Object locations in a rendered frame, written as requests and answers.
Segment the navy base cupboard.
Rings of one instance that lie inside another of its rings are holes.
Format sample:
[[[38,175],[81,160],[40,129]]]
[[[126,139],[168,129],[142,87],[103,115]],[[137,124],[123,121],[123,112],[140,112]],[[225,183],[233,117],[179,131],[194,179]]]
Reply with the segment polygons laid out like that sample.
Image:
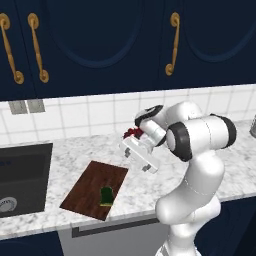
[[[220,214],[197,233],[195,245],[202,256],[233,256],[256,212],[256,197],[221,203]]]
[[[64,256],[56,231],[0,240],[0,256]]]

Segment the dark wooden cutting board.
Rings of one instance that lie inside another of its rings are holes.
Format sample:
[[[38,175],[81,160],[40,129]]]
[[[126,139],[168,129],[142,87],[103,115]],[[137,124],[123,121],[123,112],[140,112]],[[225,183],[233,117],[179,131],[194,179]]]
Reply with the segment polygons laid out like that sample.
[[[127,168],[91,161],[60,207],[105,221],[113,204],[100,205],[101,188],[111,187],[115,200],[127,172]]]

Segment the green sponge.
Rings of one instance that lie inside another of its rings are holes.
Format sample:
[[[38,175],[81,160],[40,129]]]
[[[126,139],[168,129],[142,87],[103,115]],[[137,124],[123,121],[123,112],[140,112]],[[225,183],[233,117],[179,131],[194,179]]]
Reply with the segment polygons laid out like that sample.
[[[100,191],[100,205],[111,206],[114,202],[113,190],[111,187],[102,187]]]

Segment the black sink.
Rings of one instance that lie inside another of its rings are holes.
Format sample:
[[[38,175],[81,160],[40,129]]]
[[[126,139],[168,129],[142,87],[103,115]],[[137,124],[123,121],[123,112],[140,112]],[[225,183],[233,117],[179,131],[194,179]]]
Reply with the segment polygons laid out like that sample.
[[[44,211],[52,148],[0,148],[0,218]]]

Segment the navy cupboard door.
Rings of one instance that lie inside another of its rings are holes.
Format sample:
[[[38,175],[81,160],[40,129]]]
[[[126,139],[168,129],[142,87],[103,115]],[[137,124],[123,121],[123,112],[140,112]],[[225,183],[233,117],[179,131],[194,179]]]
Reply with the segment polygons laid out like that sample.
[[[153,91],[158,84],[164,0],[15,0],[41,98]],[[31,28],[49,81],[39,79]]]
[[[178,54],[172,62],[180,15]],[[164,90],[256,84],[256,0],[165,0],[159,87]]]
[[[0,29],[0,100],[32,99],[35,97],[35,91],[14,0],[0,0],[0,13],[5,13],[10,19],[10,28],[6,34],[15,67],[23,73],[25,79],[21,85],[14,81]]]

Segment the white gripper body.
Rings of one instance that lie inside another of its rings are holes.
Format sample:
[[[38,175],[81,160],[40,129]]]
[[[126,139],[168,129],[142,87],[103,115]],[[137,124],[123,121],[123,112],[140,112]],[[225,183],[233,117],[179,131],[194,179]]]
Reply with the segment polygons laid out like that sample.
[[[131,155],[129,157],[125,156],[126,148],[130,148]],[[156,173],[158,171],[159,161],[149,153],[147,145],[134,136],[123,139],[120,143],[120,149],[126,158],[136,160],[141,165],[141,170],[143,166],[150,164],[151,168],[146,172]]]

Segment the dark red round object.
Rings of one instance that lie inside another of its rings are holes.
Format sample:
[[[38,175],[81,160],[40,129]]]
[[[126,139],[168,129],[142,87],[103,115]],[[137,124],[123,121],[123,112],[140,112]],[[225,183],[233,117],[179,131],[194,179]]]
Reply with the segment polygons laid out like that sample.
[[[123,138],[134,136],[139,139],[143,135],[143,131],[140,128],[129,128],[124,134]]]

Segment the grey dishwasher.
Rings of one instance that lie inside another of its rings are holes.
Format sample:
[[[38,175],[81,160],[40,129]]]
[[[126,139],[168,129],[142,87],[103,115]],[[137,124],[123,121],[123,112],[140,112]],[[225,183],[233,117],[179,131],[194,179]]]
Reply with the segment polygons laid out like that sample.
[[[72,237],[72,229],[58,232],[64,256],[154,256],[168,233],[159,222],[77,238]]]

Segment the grey wall outlet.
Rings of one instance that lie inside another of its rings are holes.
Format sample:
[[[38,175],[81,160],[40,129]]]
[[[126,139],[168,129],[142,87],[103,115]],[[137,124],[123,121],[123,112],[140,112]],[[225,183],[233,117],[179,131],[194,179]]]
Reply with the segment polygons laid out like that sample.
[[[13,115],[27,114],[27,107],[24,100],[9,101],[8,104]]]
[[[27,105],[30,113],[43,113],[45,111],[45,106],[42,99],[28,100]]]

